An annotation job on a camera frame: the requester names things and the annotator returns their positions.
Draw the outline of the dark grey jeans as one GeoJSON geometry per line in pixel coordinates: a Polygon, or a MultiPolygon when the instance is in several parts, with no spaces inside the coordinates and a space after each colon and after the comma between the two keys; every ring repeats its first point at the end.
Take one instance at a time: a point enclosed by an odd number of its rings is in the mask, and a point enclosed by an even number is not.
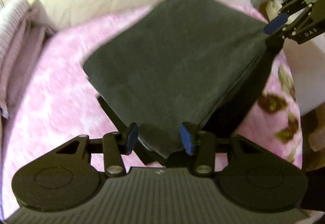
{"type": "Polygon", "coordinates": [[[228,138],[260,97],[283,39],[215,0],[165,0],[83,64],[89,82],[165,166],[188,164],[180,126],[228,138]]]}

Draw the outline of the pink floral blanket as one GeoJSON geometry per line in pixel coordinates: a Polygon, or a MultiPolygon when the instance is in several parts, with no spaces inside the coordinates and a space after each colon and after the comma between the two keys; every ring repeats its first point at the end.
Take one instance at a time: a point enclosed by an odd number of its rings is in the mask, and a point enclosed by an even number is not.
{"type": "MultiPolygon", "coordinates": [[[[4,219],[19,207],[11,188],[12,177],[19,168],[77,135],[99,138],[114,131],[81,65],[100,44],[149,11],[145,7],[110,13],[58,32],[46,42],[11,119],[9,132],[4,135],[1,201],[4,219]]],[[[296,167],[302,166],[300,110],[284,53],[274,60],[261,99],[237,132],[296,167]]]]}

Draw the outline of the mauve folded sheet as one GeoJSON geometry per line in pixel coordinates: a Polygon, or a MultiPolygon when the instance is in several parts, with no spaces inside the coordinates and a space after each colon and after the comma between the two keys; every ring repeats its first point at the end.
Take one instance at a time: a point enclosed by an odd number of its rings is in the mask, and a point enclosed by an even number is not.
{"type": "Polygon", "coordinates": [[[9,117],[7,104],[8,85],[14,65],[24,47],[31,44],[32,51],[40,51],[45,35],[53,31],[47,25],[32,26],[38,13],[29,0],[11,0],[1,9],[1,115],[9,117]]]}

